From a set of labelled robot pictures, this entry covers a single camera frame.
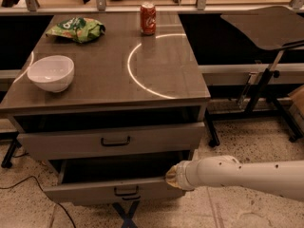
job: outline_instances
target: can top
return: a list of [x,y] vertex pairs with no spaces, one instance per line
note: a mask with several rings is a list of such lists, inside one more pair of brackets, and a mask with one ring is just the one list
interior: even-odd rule
[[144,8],[146,8],[146,9],[152,9],[152,8],[154,8],[154,4],[151,3],[151,2],[144,2],[144,3],[142,3],[142,6]]

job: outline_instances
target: open drawer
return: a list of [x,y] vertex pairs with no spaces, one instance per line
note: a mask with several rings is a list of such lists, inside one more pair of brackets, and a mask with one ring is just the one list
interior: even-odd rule
[[62,161],[59,184],[44,188],[56,202],[75,205],[181,197],[184,192],[165,182],[172,165],[189,151]]
[[88,158],[195,149],[203,128],[203,123],[184,123],[29,133],[18,141],[35,160]]

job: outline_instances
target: white robotic arm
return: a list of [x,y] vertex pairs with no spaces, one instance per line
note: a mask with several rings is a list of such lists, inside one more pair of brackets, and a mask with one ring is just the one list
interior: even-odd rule
[[199,186],[242,186],[304,201],[304,161],[240,163],[232,156],[181,161],[166,181],[183,190]]

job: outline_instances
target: cabinet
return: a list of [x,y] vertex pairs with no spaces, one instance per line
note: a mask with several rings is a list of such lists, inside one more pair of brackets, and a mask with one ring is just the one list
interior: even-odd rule
[[[140,31],[137,12],[94,18],[109,27],[106,38],[80,46],[43,36],[34,50],[36,60],[59,49],[72,58],[75,78],[67,90],[45,92],[24,74],[9,89],[0,111],[17,127],[18,141],[30,155],[58,175],[56,185],[44,187],[56,202],[180,197],[184,192],[168,185],[164,176],[198,148],[210,95],[179,17],[158,14],[159,25],[165,25],[158,34],[173,33],[161,40],[158,34],[134,36]],[[65,19],[54,16],[52,23]],[[124,19],[125,28],[117,19]],[[139,42],[142,47],[130,62],[136,81],[144,86],[125,65]]]

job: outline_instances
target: snack bag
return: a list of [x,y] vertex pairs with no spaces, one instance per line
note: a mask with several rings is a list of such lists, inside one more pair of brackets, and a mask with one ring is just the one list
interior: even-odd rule
[[69,38],[78,43],[94,40],[105,34],[105,26],[95,19],[75,17],[50,28],[46,35]]

